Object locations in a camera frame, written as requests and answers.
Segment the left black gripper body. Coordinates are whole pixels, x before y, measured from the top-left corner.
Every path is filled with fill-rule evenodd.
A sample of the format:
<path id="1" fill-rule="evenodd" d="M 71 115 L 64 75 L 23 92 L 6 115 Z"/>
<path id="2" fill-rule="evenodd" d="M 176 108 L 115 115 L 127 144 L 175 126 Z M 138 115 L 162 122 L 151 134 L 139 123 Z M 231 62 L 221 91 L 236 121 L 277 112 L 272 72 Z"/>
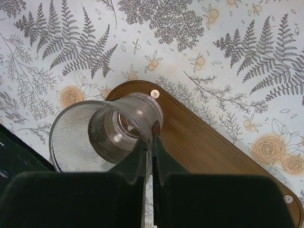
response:
<path id="1" fill-rule="evenodd" d="M 1 176 L 15 176 L 26 171 L 55 171 L 55 168 L 9 129 L 1 125 Z"/>

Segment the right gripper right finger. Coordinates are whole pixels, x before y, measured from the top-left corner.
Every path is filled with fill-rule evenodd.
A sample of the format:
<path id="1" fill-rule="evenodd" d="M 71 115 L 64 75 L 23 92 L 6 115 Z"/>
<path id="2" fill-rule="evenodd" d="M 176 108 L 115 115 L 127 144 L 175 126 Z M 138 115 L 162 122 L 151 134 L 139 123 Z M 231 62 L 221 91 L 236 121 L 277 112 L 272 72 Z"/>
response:
<path id="1" fill-rule="evenodd" d="M 153 209 L 159 228 L 293 228 L 278 185 L 265 176 L 191 174 L 153 135 Z"/>

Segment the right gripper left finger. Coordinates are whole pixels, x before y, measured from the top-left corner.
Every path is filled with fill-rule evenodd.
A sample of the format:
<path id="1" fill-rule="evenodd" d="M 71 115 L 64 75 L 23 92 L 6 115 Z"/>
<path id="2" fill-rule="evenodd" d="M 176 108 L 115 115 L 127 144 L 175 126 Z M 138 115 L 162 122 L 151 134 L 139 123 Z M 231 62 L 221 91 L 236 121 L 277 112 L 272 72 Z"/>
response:
<path id="1" fill-rule="evenodd" d="M 142 228 L 147 144 L 107 172 L 31 171 L 17 175 L 0 199 L 3 228 Z"/>

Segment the clear glass cup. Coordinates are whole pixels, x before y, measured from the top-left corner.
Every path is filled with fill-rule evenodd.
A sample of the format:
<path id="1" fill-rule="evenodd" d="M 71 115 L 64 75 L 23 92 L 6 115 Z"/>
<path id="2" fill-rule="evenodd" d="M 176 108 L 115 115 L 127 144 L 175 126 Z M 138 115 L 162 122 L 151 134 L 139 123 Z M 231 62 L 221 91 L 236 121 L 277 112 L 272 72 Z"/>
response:
<path id="1" fill-rule="evenodd" d="M 51 160 L 58 172 L 105 172 L 129 155 L 142 139 L 147 145 L 150 173 L 155 122 L 163 124 L 161 106 L 144 93 L 75 103 L 53 122 L 49 135 Z"/>

